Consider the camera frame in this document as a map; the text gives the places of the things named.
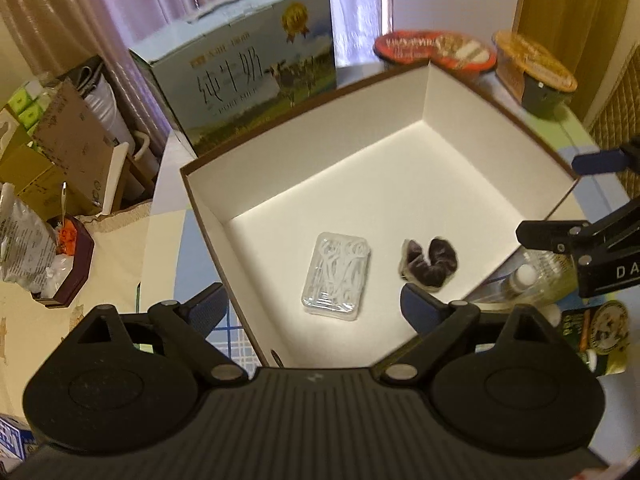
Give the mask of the dark brown velvet scrunchie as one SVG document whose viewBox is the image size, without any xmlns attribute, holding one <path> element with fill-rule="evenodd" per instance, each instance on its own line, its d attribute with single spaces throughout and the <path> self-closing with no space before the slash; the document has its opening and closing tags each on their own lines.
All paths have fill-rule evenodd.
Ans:
<svg viewBox="0 0 640 480">
<path fill-rule="evenodd" d="M 448 240 L 435 237 L 424 249 L 416 240 L 401 247 L 399 276 L 426 292 L 438 292 L 459 269 L 458 256 Z"/>
</svg>

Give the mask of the cotton swabs plastic bag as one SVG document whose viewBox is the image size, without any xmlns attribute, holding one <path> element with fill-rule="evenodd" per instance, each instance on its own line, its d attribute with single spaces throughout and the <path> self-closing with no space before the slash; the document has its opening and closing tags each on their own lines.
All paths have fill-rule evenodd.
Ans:
<svg viewBox="0 0 640 480">
<path fill-rule="evenodd" d="M 521 295 L 507 297 L 501 291 L 502 281 L 523 263 L 529 263 L 537 270 L 538 280 Z M 519 249 L 494 275 L 471 292 L 469 298 L 476 304 L 530 304 L 544 307 L 555 304 L 576 288 L 576 271 L 570 258 L 553 252 Z"/>
</svg>

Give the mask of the clear plastic floss pick box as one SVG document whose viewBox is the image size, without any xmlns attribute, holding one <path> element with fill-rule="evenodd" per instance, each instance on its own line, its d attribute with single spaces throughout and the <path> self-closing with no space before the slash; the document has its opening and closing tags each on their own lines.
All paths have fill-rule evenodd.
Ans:
<svg viewBox="0 0 640 480">
<path fill-rule="evenodd" d="M 305 311 L 355 321 L 366 286 L 370 255 L 371 248 L 363 237 L 320 233 L 300 298 Z"/>
</svg>

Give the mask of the wicker chair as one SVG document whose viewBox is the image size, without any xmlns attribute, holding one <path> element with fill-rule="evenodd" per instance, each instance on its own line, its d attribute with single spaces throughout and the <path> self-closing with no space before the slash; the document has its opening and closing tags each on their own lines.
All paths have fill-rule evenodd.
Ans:
<svg viewBox="0 0 640 480">
<path fill-rule="evenodd" d="M 610 96 L 590 127 L 601 151 L 615 150 L 624 143 L 639 145 L 639 45 L 626 59 Z M 630 198 L 639 196 L 639 174 L 624 170 L 617 174 Z"/>
</svg>

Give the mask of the checkered tablecloth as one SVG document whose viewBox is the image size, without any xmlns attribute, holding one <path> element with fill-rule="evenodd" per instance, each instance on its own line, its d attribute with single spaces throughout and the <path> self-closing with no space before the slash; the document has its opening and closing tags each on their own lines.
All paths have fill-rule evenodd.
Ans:
<svg viewBox="0 0 640 480">
<path fill-rule="evenodd" d="M 480 86 L 541 134 L 565 160 L 596 148 L 573 114 L 559 113 L 553 122 L 545 122 L 516 108 L 495 76 L 480 78 Z M 179 133 L 171 132 L 160 162 L 146 237 L 141 289 L 144 308 L 164 299 L 187 300 L 219 278 L 196 225 L 180 174 L 181 167 L 193 159 L 193 153 L 182 144 Z M 628 196 L 616 177 L 589 177 L 577 185 L 572 198 L 561 207 L 559 216 L 563 219 L 585 217 L 598 220 L 626 204 L 627 200 Z M 639 444 L 638 288 L 623 290 L 616 298 L 629 312 L 628 363 L 622 374 L 601 379 L 606 409 L 592 440 L 593 449 L 609 462 L 619 462 Z"/>
</svg>

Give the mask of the orange lid instant noodle bowl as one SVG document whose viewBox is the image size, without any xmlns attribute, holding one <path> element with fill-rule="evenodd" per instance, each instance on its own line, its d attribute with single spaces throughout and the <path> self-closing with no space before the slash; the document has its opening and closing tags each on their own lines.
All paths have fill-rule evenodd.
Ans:
<svg viewBox="0 0 640 480">
<path fill-rule="evenodd" d="M 497 78 L 524 110 L 549 118 L 574 96 L 575 76 L 544 46 L 510 30 L 498 30 L 492 41 L 497 49 Z"/>
</svg>

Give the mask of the dark red small tray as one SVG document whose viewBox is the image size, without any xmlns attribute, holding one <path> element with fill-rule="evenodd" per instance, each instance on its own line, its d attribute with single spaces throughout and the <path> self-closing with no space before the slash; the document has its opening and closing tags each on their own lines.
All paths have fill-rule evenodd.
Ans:
<svg viewBox="0 0 640 480">
<path fill-rule="evenodd" d="M 67 217 L 58 233 L 61 252 L 55 256 L 48 287 L 32 299 L 50 309 L 69 307 L 88 280 L 94 241 L 76 218 Z"/>
</svg>

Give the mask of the brown cardboard storage box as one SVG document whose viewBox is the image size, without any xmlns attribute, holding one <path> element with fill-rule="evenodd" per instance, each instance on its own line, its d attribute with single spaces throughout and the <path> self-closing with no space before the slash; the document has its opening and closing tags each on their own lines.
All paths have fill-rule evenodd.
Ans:
<svg viewBox="0 0 640 480">
<path fill-rule="evenodd" d="M 576 176 L 488 94 L 431 65 L 395 68 L 319 96 L 181 170 L 208 251 L 267 366 L 368 366 L 413 336 L 398 273 L 405 240 L 449 240 L 460 266 L 439 293 L 465 297 L 548 218 Z M 352 321 L 308 313 L 322 233 L 371 249 Z"/>
</svg>

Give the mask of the crumpled silver foil bag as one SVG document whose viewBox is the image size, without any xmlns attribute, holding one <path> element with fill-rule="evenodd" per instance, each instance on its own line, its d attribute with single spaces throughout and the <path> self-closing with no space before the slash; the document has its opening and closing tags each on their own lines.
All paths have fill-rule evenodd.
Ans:
<svg viewBox="0 0 640 480">
<path fill-rule="evenodd" d="M 73 258 L 58 253 L 50 226 L 26 206 L 14 185 L 1 187 L 1 281 L 51 298 L 72 268 Z"/>
</svg>

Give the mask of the red lid instant noodle bowl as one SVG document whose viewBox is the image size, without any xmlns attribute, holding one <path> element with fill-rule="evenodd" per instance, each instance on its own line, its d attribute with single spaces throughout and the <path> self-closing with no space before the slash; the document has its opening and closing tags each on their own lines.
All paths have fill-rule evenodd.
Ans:
<svg viewBox="0 0 640 480">
<path fill-rule="evenodd" d="M 497 53 L 484 41 L 449 30 L 395 30 L 374 40 L 374 53 L 383 61 L 408 65 L 429 60 L 470 77 L 492 72 Z"/>
</svg>

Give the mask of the cardboard boxes stack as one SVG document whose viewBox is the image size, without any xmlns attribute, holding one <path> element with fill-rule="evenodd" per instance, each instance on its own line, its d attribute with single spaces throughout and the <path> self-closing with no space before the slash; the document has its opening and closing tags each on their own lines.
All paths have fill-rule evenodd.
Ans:
<svg viewBox="0 0 640 480">
<path fill-rule="evenodd" d="M 1 181 L 44 220 L 61 212 L 107 214 L 149 196 L 157 160 L 150 139 L 129 130 L 102 58 L 54 78 L 25 82 L 1 109 Z"/>
</svg>

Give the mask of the blue milk carton box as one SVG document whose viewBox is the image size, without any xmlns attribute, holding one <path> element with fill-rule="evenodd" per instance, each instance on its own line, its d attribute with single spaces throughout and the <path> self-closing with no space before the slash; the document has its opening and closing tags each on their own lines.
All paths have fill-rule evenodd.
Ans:
<svg viewBox="0 0 640 480">
<path fill-rule="evenodd" d="M 336 87 L 330 0 L 218 0 L 129 49 L 201 155 Z"/>
</svg>

